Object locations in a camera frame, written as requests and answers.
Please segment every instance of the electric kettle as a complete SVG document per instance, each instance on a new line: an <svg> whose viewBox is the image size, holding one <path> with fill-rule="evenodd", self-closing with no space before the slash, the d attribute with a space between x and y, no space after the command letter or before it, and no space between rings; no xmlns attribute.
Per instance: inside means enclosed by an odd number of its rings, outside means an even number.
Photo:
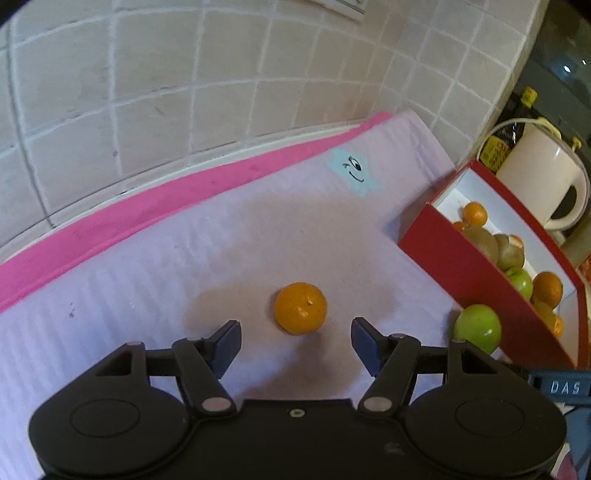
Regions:
<svg viewBox="0 0 591 480"><path fill-rule="evenodd" d="M530 124L511 150L496 177L549 231L566 230L583 216L591 187L581 159L561 139L560 132L545 118L514 118L497 125L485 138L513 123ZM484 144L481 145L476 158ZM569 188L577 191L573 209L564 217L551 219Z"/></svg>

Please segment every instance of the white tile wall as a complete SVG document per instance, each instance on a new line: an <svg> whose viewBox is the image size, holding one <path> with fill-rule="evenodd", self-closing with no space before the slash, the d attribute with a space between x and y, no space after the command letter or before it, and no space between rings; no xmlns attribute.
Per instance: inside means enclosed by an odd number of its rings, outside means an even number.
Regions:
<svg viewBox="0 0 591 480"><path fill-rule="evenodd" d="M0 29L0 260L159 175L379 109L460 162L546 5L370 0L360 25L307 0L31 0Z"/></svg>

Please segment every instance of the kiwi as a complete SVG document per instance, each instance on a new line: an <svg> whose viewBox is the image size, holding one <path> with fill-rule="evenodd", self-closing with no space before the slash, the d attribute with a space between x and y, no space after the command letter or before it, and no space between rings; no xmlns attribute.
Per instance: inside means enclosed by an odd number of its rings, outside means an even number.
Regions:
<svg viewBox="0 0 591 480"><path fill-rule="evenodd" d="M497 266L504 272L513 267L523 268L525 264L525 252L522 248L513 245L508 235L498 233L495 236L499 247L499 260Z"/></svg>
<svg viewBox="0 0 591 480"><path fill-rule="evenodd" d="M499 260L499 247L495 238L481 226L469 226L464 230L466 238L494 264Z"/></svg>

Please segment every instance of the bottle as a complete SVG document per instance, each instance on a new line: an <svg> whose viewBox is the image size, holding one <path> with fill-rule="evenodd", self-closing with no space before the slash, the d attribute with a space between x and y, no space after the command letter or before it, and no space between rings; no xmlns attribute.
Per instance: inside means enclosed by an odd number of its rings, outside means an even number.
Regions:
<svg viewBox="0 0 591 480"><path fill-rule="evenodd" d="M538 98L538 92L532 87L526 87L521 95L519 105L515 107L512 118L530 118L531 108ZM494 173L499 171L507 156L523 136L524 124L514 123L501 128L487 141L480 154L480 161Z"/></svg>

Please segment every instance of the red box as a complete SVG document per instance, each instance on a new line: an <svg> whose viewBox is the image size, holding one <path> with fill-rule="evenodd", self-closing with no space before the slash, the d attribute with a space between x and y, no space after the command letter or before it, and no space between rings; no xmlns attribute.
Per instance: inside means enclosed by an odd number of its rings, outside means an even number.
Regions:
<svg viewBox="0 0 591 480"><path fill-rule="evenodd" d="M555 312L564 320L564 333L559 340L505 274L453 227L460 220L461 207L471 201L488 211L485 228L491 233L521 237L524 268L532 278L542 271L560 277L564 296ZM511 361L527 368L589 366L583 281L540 223L479 162L454 175L425 205L399 246L463 308L482 303L494 309L503 328L501 349Z"/></svg>

